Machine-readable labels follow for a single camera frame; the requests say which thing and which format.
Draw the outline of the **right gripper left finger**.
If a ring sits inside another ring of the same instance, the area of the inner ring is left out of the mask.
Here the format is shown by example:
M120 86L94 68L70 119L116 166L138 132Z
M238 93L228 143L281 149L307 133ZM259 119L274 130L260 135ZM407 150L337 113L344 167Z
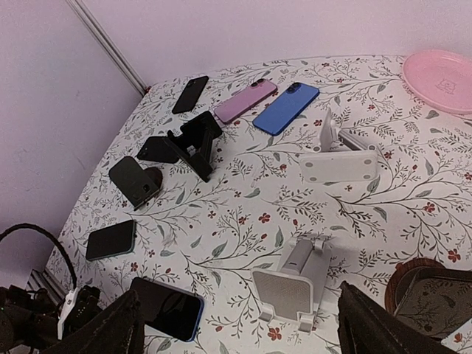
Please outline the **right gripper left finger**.
M126 291L77 332L45 353L143 353L145 323L136 291Z

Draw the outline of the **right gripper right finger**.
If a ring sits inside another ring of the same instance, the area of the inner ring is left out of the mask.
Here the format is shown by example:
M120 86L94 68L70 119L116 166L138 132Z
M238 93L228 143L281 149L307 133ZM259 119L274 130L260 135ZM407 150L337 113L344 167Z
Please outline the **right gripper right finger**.
M343 281L338 300L342 353L452 353L387 313L356 286Z

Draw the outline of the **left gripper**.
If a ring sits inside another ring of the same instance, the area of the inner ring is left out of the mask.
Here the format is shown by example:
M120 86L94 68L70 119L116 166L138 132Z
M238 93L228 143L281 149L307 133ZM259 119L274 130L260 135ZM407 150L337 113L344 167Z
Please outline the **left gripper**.
M20 345L45 350L63 338L59 307L45 288L1 288L1 349Z

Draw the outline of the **black phone blue edge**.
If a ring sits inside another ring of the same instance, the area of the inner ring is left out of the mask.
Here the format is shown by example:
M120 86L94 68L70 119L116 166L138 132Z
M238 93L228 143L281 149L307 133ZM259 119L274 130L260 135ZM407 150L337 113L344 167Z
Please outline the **black phone blue edge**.
M135 277L131 290L137 292L145 324L180 341L196 337L204 310L204 299L189 291Z

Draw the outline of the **white grey folding stand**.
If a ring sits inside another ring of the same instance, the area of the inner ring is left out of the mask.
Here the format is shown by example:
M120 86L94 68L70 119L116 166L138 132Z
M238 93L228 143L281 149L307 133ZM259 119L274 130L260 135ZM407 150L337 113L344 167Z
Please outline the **white grey folding stand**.
M289 241L278 268L253 268L251 278L261 302L259 319L290 322L298 331L312 331L327 281L332 247L325 235Z

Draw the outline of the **black phone teal edge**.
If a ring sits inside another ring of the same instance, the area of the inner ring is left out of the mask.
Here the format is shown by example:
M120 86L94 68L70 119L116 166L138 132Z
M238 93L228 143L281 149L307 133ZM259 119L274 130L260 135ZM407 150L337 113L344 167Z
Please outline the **black phone teal edge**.
M93 231L88 236L85 258L101 260L133 251L136 238L136 221L131 219Z

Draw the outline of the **dark grey phone stand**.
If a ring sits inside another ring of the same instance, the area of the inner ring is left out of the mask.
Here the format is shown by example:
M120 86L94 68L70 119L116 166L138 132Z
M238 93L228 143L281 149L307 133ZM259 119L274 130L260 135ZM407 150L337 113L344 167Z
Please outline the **dark grey phone stand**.
M143 169L135 158L125 156L108 172L111 181L132 204L134 210L143 207L158 195L163 182L159 168Z

